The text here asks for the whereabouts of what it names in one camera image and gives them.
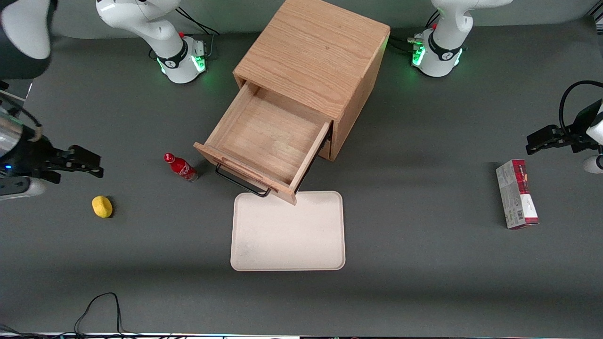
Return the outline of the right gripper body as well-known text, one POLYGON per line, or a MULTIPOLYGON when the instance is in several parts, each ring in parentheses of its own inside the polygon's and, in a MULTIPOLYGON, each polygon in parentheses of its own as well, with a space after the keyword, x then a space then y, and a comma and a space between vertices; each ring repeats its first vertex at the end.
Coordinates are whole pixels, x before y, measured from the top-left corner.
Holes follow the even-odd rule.
POLYGON ((4 177, 31 177, 60 183, 62 175, 49 166, 56 160, 62 150, 55 148, 50 140, 42 137, 36 142, 27 138, 1 157, 0 170, 4 177))

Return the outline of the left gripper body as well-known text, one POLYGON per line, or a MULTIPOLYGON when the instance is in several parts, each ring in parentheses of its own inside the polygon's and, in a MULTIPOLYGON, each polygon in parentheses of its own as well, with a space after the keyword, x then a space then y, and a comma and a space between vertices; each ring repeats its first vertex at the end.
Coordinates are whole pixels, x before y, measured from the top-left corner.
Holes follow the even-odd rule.
POLYGON ((569 130, 572 137, 571 151, 579 153, 584 150, 596 150, 602 152, 602 137, 597 141, 587 134, 588 128, 594 123, 602 122, 602 101, 599 99, 586 108, 579 111, 574 122, 570 125, 569 130))

